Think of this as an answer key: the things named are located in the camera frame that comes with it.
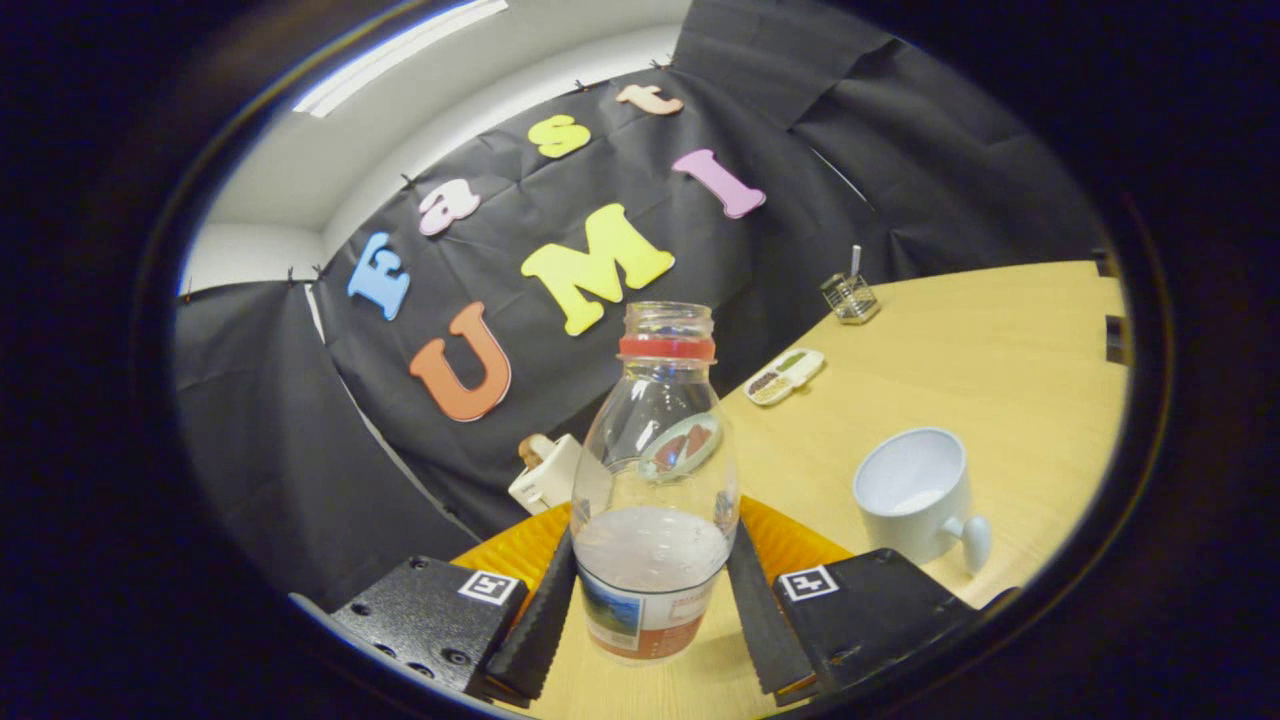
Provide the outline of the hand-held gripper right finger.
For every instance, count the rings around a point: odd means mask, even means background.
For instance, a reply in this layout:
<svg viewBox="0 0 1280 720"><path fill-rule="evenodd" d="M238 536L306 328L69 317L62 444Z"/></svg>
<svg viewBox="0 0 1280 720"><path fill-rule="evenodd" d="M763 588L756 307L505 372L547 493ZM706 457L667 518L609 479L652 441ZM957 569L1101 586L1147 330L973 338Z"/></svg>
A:
<svg viewBox="0 0 1280 720"><path fill-rule="evenodd" d="M749 497L728 571L758 683L780 706L887 685L980 619L897 551L852 553Z"/></svg>

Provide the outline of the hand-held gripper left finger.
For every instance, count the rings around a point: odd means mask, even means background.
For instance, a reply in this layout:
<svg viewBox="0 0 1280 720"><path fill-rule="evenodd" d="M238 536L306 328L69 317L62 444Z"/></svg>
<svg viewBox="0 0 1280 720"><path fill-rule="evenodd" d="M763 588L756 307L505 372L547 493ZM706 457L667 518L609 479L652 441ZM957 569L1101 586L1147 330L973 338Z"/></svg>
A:
<svg viewBox="0 0 1280 720"><path fill-rule="evenodd" d="M415 682L526 708L547 684L575 582L561 503L452 561L406 559L330 624Z"/></svg>

